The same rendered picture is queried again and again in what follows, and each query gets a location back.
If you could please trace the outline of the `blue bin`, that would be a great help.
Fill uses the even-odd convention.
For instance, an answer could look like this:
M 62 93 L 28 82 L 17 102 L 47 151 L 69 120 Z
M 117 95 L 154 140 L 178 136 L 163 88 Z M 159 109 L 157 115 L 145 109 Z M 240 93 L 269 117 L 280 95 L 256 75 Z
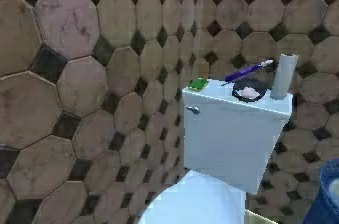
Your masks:
M 320 169 L 320 187 L 302 224 L 339 224 L 339 159 Z

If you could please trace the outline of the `purple brush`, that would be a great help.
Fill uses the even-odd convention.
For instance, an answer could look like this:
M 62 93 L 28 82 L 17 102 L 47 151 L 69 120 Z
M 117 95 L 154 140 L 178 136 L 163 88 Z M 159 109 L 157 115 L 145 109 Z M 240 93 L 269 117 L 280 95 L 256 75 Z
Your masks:
M 253 73 L 253 72 L 255 72 L 255 71 L 257 71 L 261 68 L 264 68 L 264 67 L 266 67 L 266 66 L 268 66 L 272 63 L 273 63 L 273 60 L 266 60 L 266 61 L 260 62 L 258 64 L 255 64 L 251 67 L 238 70 L 237 72 L 226 76 L 224 78 L 224 83 L 225 83 L 225 85 L 227 85 L 229 83 L 235 82 L 236 80 L 243 78 L 243 77 L 247 77 L 251 73 Z

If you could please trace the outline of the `green sponge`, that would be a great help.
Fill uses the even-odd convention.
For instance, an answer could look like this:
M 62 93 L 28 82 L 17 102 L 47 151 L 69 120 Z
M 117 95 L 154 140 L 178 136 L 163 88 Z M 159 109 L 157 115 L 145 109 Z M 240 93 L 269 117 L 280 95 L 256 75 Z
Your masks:
M 197 78 L 190 82 L 188 88 L 192 91 L 202 91 L 207 85 L 209 81 L 203 78 Z

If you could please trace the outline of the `white toilet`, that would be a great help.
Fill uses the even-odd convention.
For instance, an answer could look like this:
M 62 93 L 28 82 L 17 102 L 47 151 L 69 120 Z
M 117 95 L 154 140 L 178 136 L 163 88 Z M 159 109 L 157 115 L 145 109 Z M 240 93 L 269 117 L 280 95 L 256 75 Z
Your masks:
M 184 157 L 189 172 L 161 192 L 138 224 L 267 224 L 245 209 L 292 113 L 293 96 L 256 102 L 232 95 L 234 83 L 209 80 L 202 91 L 182 90 Z

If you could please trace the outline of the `pink soap bar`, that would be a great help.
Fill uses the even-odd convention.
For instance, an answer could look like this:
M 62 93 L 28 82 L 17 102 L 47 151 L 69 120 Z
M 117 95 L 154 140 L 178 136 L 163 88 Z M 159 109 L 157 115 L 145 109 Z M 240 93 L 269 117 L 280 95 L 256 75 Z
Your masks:
M 260 93 L 257 92 L 254 88 L 251 87 L 245 87 L 241 91 L 241 96 L 246 99 L 255 99 L 260 96 Z

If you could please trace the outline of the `grey cardboard tube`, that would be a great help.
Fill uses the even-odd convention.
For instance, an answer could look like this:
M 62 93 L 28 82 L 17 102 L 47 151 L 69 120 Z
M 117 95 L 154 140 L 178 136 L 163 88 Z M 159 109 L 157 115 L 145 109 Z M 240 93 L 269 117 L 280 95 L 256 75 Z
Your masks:
M 299 56 L 296 54 L 281 54 L 276 69 L 270 97 L 283 100 L 291 85 Z

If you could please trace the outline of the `black soap dish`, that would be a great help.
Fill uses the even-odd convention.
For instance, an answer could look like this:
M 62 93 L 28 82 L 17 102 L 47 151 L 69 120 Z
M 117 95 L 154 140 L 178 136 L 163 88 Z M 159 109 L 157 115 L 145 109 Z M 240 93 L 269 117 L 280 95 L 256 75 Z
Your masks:
M 243 98 L 241 96 L 241 91 L 245 87 L 254 88 L 257 92 L 260 93 L 260 96 L 255 98 L 255 99 Z M 234 83 L 234 86 L 233 86 L 233 89 L 232 89 L 232 95 L 234 97 L 236 97 L 239 101 L 249 103 L 249 102 L 256 102 L 256 101 L 260 100 L 265 95 L 267 90 L 268 90 L 267 84 L 262 82 L 262 81 L 259 81 L 257 79 L 241 79 L 241 80 L 236 81 Z

